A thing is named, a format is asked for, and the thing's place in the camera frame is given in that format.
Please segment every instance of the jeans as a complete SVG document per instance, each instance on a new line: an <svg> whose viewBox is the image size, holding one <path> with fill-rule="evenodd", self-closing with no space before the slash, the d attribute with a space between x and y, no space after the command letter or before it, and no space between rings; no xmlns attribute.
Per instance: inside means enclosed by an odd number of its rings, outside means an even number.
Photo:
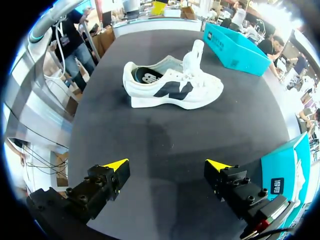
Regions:
<svg viewBox="0 0 320 240"><path fill-rule="evenodd" d="M80 73L75 58L77 58L79 62L83 65L85 70L87 70L89 76L91 76L91 74L93 73L96 65L85 43L82 43L80 46L78 46L73 51L73 53L64 60L66 72L72 77L72 81L74 81L77 84L81 92L83 92L87 83L85 82Z"/></svg>

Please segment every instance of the shoe insole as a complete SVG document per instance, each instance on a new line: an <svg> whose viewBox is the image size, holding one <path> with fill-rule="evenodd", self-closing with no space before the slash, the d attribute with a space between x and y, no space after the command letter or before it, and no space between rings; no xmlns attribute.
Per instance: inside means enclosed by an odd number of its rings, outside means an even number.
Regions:
<svg viewBox="0 0 320 240"><path fill-rule="evenodd" d="M152 84L162 78L162 74L147 67L139 67L132 71L135 81L141 84Z"/></svg>

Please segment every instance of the black shirt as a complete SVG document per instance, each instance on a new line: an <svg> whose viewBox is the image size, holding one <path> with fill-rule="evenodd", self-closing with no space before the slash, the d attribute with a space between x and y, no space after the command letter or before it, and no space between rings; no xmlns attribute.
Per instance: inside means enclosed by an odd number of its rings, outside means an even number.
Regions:
<svg viewBox="0 0 320 240"><path fill-rule="evenodd" d="M61 47L62 47L62 52L63 56L66 59L69 57L74 50L77 49L84 41L81 38L79 32L76 30L74 24L78 24L80 19L82 17L82 14L79 13L76 10L71 11L70 13L67 14L66 19L62 22L62 32L58 30L58 37L60 39ZM56 40L56 28L52 27L52 40ZM61 54L59 47L56 47L55 54L57 58L62 61Z"/></svg>
<svg viewBox="0 0 320 240"><path fill-rule="evenodd" d="M266 55L270 54L273 55L274 54L274 46L272 45L271 40L269 39L264 39L262 40L258 45L258 48L260 48L260 50Z"/></svg>
<svg viewBox="0 0 320 240"><path fill-rule="evenodd" d="M294 70L297 74L301 74L302 70L307 67L307 60L303 56L298 56L298 61L294 66Z"/></svg>

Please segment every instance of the teal box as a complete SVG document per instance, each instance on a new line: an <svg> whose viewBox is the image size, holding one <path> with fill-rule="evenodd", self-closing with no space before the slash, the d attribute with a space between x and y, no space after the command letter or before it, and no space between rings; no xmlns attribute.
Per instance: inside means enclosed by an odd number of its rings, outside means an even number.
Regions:
<svg viewBox="0 0 320 240"><path fill-rule="evenodd" d="M271 60L241 33L206 23L203 40L225 68L262 76Z"/></svg>
<svg viewBox="0 0 320 240"><path fill-rule="evenodd" d="M290 201L292 200L298 160L301 160L302 172L305 179L298 196L301 203L293 209L282 224L282 228L290 227L305 203L311 166L310 145L307 133L301 134L261 158L262 187L268 189L267 198L269 200L274 199L278 194L284 195Z"/></svg>

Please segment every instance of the cardboard box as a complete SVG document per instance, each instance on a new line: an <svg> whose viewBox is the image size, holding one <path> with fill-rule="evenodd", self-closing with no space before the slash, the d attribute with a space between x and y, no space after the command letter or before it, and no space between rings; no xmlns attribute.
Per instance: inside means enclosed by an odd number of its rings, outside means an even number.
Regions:
<svg viewBox="0 0 320 240"><path fill-rule="evenodd" d="M115 39L116 37L114 31L110 26L108 26L103 33L100 33L92 38L93 44L100 58L103 57Z"/></svg>
<svg viewBox="0 0 320 240"><path fill-rule="evenodd" d="M182 19L189 19L189 20L196 20L197 19L194 10L190 6L181 8L181 18Z"/></svg>

